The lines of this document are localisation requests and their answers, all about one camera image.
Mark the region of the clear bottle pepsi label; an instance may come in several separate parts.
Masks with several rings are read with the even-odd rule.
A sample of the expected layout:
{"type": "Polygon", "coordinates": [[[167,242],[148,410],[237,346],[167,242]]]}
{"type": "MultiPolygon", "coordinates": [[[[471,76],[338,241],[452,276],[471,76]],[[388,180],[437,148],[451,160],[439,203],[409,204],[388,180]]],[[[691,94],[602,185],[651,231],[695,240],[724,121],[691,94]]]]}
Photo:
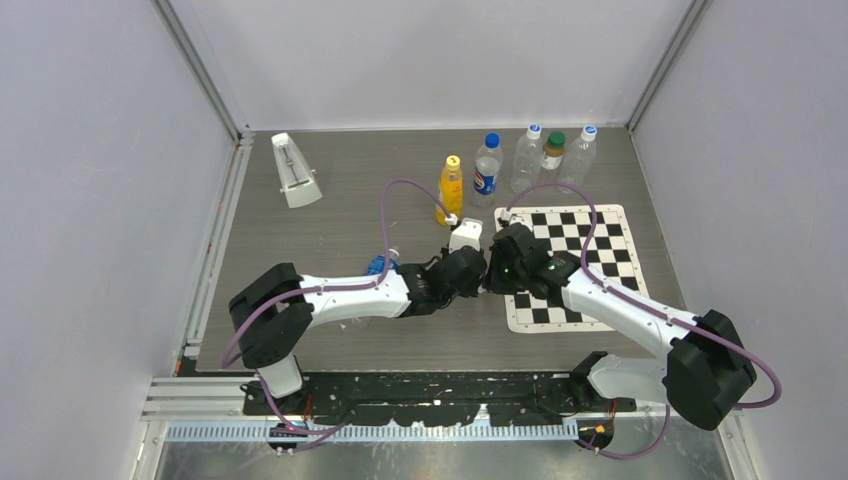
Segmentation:
{"type": "Polygon", "coordinates": [[[502,164],[501,139],[496,149],[488,149],[483,142],[475,156],[472,200],[476,206],[487,207],[494,200],[502,164]]]}

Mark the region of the clear bottle blue label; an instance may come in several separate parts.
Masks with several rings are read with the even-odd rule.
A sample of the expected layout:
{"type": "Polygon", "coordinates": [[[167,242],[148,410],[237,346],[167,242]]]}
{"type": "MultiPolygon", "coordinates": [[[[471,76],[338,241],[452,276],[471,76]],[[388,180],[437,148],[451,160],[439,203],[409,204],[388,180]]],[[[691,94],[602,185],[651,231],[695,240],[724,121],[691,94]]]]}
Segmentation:
{"type": "MultiPolygon", "coordinates": [[[[398,266],[398,260],[400,257],[400,253],[397,247],[392,246],[389,248],[389,253],[387,255],[380,254],[374,257],[370,263],[368,264],[364,274],[366,276],[378,275],[383,272],[384,267],[386,265],[389,266],[390,270],[396,269],[398,266]]],[[[365,329],[372,322],[372,317],[355,317],[347,321],[347,325],[350,328],[358,328],[365,329]]]]}

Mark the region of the yellow juice bottle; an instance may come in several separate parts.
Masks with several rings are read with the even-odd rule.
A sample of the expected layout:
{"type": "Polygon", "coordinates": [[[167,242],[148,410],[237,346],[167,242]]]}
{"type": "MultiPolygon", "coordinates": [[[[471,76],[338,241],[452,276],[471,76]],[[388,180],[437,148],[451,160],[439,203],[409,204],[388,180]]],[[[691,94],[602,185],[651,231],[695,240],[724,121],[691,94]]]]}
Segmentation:
{"type": "Polygon", "coordinates": [[[457,217],[462,215],[464,184],[461,165],[458,170],[451,171],[444,164],[438,184],[438,196],[451,214],[457,217]]]}

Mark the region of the yellow bottle cap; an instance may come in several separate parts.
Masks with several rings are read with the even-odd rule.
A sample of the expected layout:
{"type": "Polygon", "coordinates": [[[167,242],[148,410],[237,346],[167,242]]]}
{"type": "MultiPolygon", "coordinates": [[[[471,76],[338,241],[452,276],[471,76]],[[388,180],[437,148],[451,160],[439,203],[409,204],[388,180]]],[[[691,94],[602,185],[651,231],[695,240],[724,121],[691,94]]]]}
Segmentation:
{"type": "Polygon", "coordinates": [[[458,170],[461,165],[461,159],[456,155],[450,155],[446,158],[445,167],[451,171],[458,170]]]}

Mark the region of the blue bottle cap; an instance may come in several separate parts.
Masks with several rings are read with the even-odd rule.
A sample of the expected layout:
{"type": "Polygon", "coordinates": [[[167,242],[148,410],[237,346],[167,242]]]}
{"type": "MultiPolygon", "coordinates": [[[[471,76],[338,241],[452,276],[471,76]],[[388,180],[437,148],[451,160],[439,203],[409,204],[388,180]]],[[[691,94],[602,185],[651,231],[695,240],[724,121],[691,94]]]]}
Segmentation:
{"type": "Polygon", "coordinates": [[[484,145],[488,149],[496,149],[500,145],[500,137],[498,134],[491,132],[488,133],[484,139],[484,145]]]}

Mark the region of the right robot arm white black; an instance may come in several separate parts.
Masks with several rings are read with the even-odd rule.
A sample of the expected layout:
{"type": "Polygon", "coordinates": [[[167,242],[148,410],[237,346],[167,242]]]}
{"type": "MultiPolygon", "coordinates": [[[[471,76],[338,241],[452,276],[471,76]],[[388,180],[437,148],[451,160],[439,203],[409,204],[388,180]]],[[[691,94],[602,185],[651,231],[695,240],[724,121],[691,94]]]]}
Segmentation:
{"type": "Polygon", "coordinates": [[[742,354],[733,322],[710,310],[678,310],[584,267],[568,252],[549,254],[545,243],[520,223],[493,237],[486,278],[492,293],[526,292],[589,316],[650,352],[624,358],[595,351],[571,372],[571,397],[584,410],[608,399],[629,398],[670,406],[702,430],[716,429],[756,382],[755,368],[742,354]]]}

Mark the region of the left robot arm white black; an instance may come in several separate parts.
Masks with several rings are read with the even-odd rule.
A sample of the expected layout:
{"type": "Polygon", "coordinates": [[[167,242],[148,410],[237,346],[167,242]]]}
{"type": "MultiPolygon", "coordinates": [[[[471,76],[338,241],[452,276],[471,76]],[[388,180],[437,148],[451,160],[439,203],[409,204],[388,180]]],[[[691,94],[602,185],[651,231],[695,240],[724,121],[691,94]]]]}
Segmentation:
{"type": "Polygon", "coordinates": [[[477,296],[486,270],[484,254],[470,246],[386,275],[321,278],[277,264],[230,300],[236,338],[224,358],[231,362],[238,352],[265,382],[270,403],[296,413],[307,389],[293,350],[309,328],[359,317],[431,315],[457,297],[477,296]]]}

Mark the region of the left standing clear bottle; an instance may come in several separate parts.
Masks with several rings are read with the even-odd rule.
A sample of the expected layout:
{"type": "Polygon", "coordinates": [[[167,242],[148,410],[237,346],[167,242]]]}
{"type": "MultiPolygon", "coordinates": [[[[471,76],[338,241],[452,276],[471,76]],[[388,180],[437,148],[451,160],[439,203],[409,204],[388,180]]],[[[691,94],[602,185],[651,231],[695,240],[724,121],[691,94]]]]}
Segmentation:
{"type": "Polygon", "coordinates": [[[537,181],[541,168],[539,159],[541,134],[541,126],[531,124],[517,142],[510,178],[510,189],[513,193],[521,193],[537,181]]]}

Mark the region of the standing clear bottle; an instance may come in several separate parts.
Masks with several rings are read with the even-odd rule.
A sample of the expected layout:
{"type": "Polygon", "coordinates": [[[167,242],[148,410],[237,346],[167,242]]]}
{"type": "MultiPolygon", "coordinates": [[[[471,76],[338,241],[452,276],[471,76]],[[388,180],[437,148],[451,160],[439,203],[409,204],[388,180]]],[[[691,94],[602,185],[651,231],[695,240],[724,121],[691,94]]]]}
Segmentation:
{"type": "Polygon", "coordinates": [[[597,128],[594,125],[583,127],[579,137],[566,149],[557,181],[573,186],[581,186],[594,159],[596,158],[597,128]]]}
{"type": "Polygon", "coordinates": [[[537,181],[541,168],[539,159],[541,134],[541,126],[531,124],[517,142],[510,178],[510,189],[513,193],[521,193],[537,181]]]}

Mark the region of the right standing clear bottle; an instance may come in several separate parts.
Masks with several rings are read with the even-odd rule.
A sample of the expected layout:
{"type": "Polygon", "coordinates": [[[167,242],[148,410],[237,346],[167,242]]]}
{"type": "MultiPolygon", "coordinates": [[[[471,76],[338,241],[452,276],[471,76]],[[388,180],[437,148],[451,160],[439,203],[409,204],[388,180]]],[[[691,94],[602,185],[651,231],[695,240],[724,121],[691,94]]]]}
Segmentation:
{"type": "Polygon", "coordinates": [[[597,128],[594,125],[583,127],[579,137],[566,149],[557,181],[573,186],[581,186],[594,159],[596,158],[597,128]]]}

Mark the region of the green cap brown bottle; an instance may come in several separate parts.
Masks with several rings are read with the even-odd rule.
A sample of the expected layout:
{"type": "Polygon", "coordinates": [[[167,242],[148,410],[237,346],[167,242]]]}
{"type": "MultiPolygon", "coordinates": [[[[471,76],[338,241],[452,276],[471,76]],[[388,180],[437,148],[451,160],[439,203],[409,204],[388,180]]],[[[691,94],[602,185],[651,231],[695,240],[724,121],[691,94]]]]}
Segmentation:
{"type": "Polygon", "coordinates": [[[562,131],[552,131],[542,147],[540,165],[546,172],[557,170],[566,149],[567,136],[562,131]]]}

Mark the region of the checkerboard calibration mat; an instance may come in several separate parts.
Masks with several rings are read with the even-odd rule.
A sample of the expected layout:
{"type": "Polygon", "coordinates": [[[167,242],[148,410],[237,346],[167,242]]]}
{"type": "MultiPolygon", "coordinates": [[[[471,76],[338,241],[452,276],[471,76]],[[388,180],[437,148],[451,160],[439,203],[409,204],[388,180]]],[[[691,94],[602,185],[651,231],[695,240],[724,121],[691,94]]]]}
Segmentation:
{"type": "MultiPolygon", "coordinates": [[[[497,208],[494,217],[503,207],[497,208]]],[[[582,206],[514,207],[532,219],[534,236],[544,241],[550,254],[565,251],[581,254],[591,226],[591,211],[582,206]]],[[[617,204],[596,208],[597,226],[587,250],[588,264],[610,280],[646,296],[635,243],[624,207],[617,204]]],[[[539,300],[524,291],[504,298],[508,328],[518,334],[594,333],[611,328],[590,317],[539,300]]]]}

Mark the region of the white metronome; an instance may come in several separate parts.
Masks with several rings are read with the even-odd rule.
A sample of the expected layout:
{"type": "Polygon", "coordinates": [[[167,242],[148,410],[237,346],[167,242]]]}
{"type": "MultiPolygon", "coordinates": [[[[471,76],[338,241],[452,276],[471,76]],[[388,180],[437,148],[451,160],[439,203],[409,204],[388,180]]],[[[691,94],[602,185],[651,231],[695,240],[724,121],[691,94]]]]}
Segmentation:
{"type": "Polygon", "coordinates": [[[323,195],[313,169],[288,133],[271,137],[275,163],[283,194],[289,208],[301,208],[319,201],[323,195]]]}

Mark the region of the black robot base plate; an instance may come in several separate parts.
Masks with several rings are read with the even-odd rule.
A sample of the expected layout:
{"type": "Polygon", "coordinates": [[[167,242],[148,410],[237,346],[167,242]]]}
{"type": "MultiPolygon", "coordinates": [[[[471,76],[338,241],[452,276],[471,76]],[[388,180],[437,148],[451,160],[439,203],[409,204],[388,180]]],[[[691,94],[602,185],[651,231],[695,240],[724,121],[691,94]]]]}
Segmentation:
{"type": "Polygon", "coordinates": [[[612,440],[633,399],[603,399],[566,373],[308,372],[294,393],[268,400],[241,384],[242,412],[270,422],[280,449],[330,442],[612,440]]]}

